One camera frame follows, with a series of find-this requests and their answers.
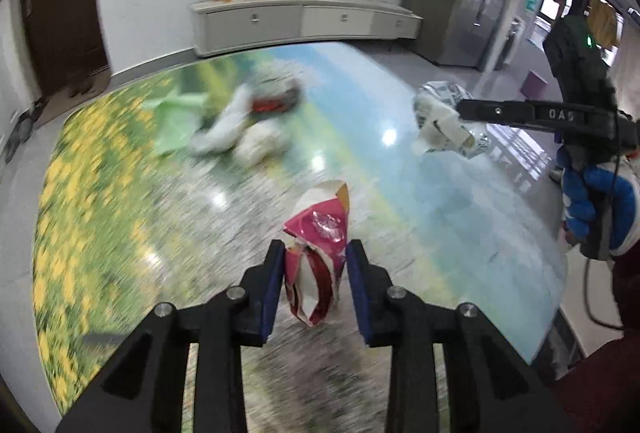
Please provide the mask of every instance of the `hand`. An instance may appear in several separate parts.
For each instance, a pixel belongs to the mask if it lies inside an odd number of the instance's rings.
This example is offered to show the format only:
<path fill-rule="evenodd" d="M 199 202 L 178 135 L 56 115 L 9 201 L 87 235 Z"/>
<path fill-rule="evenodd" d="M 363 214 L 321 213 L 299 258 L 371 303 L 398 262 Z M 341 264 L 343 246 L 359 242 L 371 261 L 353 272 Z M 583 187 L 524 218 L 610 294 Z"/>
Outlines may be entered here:
<path fill-rule="evenodd" d="M 566 206 L 566 226 L 578 240 L 589 234 L 590 222 L 596 210 L 589 200 L 588 188 L 609 193 L 615 164 L 608 162 L 587 166 L 577 172 L 571 168 L 571 159 L 564 147 L 558 150 L 556 162 L 564 168 L 562 194 Z M 613 222 L 609 248 L 614 256 L 625 254 L 640 239 L 640 181 L 626 158 L 620 159 L 618 178 L 612 199 Z"/>

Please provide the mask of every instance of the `power cord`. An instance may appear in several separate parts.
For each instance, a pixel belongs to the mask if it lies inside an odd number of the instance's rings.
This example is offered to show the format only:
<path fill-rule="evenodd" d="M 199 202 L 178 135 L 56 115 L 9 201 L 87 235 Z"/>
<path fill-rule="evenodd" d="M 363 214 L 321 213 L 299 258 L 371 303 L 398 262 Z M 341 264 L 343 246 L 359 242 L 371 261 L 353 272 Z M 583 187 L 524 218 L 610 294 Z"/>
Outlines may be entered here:
<path fill-rule="evenodd" d="M 613 179 L 611 181 L 611 188 L 609 193 L 607 193 L 607 198 L 605 202 L 605 210 L 608 210 L 612 206 L 614 190 L 616 187 L 616 180 L 618 179 L 618 171 L 620 170 L 620 156 L 622 155 L 622 147 L 620 145 L 620 121 L 618 120 L 619 114 L 618 110 L 615 111 L 615 121 L 614 125 L 616 128 L 616 167 L 613 171 Z M 601 327 L 607 328 L 609 330 L 622 331 L 624 328 L 618 325 L 614 325 L 611 323 L 606 323 L 604 321 L 599 320 L 596 316 L 591 313 L 591 305 L 589 304 L 589 270 L 591 267 L 591 258 L 587 258 L 587 263 L 584 266 L 584 278 L 582 279 L 582 297 L 584 301 L 584 310 L 587 312 L 588 317 L 591 321 L 600 325 Z"/>

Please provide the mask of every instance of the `brown door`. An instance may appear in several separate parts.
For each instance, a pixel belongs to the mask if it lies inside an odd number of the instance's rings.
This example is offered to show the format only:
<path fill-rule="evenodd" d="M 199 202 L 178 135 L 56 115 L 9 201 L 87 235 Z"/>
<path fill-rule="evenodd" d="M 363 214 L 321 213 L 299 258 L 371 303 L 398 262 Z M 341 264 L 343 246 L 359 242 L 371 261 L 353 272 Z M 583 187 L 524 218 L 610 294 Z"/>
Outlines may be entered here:
<path fill-rule="evenodd" d="M 22 0 L 22 17 L 43 96 L 84 90 L 108 66 L 95 0 Z"/>

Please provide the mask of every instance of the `tabletop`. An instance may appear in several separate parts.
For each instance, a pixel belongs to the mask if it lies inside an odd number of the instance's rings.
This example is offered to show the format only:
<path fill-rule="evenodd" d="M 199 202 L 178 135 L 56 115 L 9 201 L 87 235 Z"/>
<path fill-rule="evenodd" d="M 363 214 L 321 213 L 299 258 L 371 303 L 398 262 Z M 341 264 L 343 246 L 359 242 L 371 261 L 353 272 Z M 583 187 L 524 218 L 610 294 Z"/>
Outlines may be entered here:
<path fill-rule="evenodd" d="M 207 93 L 220 111 L 256 70 L 302 85 L 299 105 L 278 116 L 291 139 L 282 157 L 243 168 L 230 154 L 154 153 L 145 100 L 178 88 Z M 38 343 L 61 412 L 156 302 L 199 304 L 238 282 L 297 198 L 329 178 L 350 190 L 348 238 L 395 285 L 433 304 L 474 302 L 530 360 L 566 276 L 556 236 L 523 196 L 547 159 L 526 134 L 500 127 L 473 159 L 417 156 L 414 95 L 348 44 L 302 44 L 162 71 L 73 114 L 47 169 L 34 242 Z M 499 167 L 508 151 L 528 179 Z M 345 280 L 332 319 L 312 329 L 291 316 L 283 291 L 270 342 L 243 352 L 252 431 L 383 430 L 390 355 L 364 346 L 349 291 Z"/>

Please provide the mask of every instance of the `doorway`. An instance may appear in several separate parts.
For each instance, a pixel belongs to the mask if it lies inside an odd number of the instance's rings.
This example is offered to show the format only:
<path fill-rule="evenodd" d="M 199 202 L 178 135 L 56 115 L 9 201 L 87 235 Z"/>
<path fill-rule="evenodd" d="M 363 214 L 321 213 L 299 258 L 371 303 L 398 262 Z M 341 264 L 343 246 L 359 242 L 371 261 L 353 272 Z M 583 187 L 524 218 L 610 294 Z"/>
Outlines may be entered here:
<path fill-rule="evenodd" d="M 43 97 L 59 104 L 66 99 L 62 108 L 69 109 L 86 100 L 87 93 L 104 90 L 110 74 L 96 0 L 21 3 L 24 31 Z"/>

